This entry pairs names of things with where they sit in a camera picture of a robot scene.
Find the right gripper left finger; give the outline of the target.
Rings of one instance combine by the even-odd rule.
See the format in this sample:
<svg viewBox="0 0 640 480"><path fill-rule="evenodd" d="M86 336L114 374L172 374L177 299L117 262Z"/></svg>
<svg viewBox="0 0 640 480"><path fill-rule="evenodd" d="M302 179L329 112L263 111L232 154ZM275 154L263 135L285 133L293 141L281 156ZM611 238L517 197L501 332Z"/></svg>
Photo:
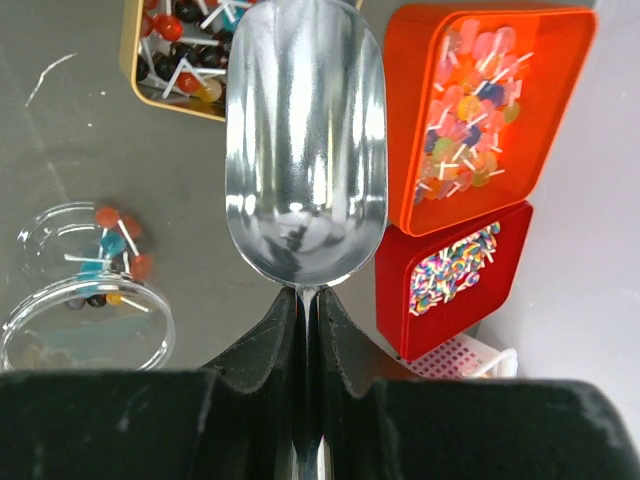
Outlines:
<svg viewBox="0 0 640 480"><path fill-rule="evenodd" d="M5 479L288 479L296 299L187 370L1 378Z"/></svg>

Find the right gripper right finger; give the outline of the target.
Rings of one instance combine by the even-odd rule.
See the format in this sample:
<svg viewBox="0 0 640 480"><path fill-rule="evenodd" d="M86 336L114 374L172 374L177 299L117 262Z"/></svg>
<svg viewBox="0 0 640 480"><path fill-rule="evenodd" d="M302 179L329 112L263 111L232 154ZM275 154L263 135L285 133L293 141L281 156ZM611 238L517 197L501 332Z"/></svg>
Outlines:
<svg viewBox="0 0 640 480"><path fill-rule="evenodd" d="M609 399L574 380L426 380L321 292L325 438L337 479L635 479Z"/></svg>

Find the metal scoop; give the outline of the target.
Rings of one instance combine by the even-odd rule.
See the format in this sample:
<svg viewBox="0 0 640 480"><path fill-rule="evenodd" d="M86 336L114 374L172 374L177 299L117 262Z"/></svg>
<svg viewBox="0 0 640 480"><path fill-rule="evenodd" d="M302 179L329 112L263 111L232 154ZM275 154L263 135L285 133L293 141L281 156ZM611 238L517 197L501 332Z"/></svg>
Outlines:
<svg viewBox="0 0 640 480"><path fill-rule="evenodd" d="M262 1L236 29L227 77L228 229L295 292L293 475L322 479L318 296L372 258L387 225L382 55L351 1Z"/></svg>

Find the gold candy tin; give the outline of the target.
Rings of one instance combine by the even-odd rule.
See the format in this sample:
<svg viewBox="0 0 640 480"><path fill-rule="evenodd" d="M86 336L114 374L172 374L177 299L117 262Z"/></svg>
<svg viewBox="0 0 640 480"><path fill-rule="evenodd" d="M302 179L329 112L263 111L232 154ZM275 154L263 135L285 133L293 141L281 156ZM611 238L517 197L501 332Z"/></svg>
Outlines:
<svg viewBox="0 0 640 480"><path fill-rule="evenodd" d="M227 68L253 1L126 1L119 61L134 93L160 108L223 122Z"/></svg>

